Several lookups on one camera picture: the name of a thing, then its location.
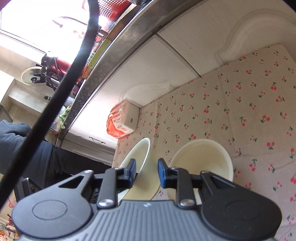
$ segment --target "table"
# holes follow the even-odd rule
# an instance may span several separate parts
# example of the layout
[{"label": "table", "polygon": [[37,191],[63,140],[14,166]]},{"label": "table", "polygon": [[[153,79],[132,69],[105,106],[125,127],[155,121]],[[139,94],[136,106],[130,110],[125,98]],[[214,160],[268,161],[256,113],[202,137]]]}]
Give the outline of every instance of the table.
[{"label": "table", "polygon": [[[141,139],[169,164],[186,143],[220,143],[234,182],[278,204],[278,240],[296,240],[296,64],[283,45],[258,50],[153,101],[140,110],[137,130],[118,140],[119,166]],[[160,188],[154,199],[167,199]]]}]

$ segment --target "white bowl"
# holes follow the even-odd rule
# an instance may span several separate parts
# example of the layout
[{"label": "white bowl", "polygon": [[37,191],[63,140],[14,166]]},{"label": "white bowl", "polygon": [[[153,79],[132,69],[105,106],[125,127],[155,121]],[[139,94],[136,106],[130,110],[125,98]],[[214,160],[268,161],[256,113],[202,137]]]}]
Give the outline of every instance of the white bowl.
[{"label": "white bowl", "polygon": [[[181,167],[196,175],[207,170],[233,181],[233,166],[228,152],[212,140],[199,139],[187,143],[175,154],[170,167]],[[175,200],[176,190],[168,188],[167,191],[169,199]],[[197,204],[201,204],[197,188],[194,189],[194,195]]]},{"label": "white bowl", "polygon": [[151,200],[160,187],[160,181],[158,178],[157,160],[151,155],[149,138],[139,141],[119,167],[126,167],[131,158],[136,160],[138,175],[131,189],[118,194],[118,201],[122,199]]}]

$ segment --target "tissue box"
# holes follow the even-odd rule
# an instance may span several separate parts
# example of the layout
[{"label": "tissue box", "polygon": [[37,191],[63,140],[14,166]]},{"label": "tissue box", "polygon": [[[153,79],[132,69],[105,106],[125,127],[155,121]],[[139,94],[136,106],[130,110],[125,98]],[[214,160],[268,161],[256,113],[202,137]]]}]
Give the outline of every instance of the tissue box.
[{"label": "tissue box", "polygon": [[107,133],[120,138],[134,132],[137,128],[140,109],[125,100],[114,106],[107,120]]}]

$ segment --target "person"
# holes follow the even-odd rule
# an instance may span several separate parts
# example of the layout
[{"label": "person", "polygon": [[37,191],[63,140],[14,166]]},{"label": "person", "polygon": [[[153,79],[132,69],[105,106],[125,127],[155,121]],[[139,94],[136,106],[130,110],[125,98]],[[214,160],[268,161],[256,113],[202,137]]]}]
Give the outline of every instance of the person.
[{"label": "person", "polygon": [[[30,131],[31,127],[26,123],[0,121],[1,174],[5,175],[10,161]],[[55,147],[44,140],[22,176],[30,178],[40,188],[45,188],[84,170],[90,169],[97,174],[104,173],[108,168],[111,166]]]}]

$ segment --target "bright window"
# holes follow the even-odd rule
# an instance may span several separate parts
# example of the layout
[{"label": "bright window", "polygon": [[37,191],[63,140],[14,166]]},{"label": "bright window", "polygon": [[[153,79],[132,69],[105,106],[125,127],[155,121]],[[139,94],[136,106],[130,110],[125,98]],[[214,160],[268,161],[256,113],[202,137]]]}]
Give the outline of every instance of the bright window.
[{"label": "bright window", "polygon": [[84,0],[11,0],[1,12],[1,32],[72,63],[88,19]]}]

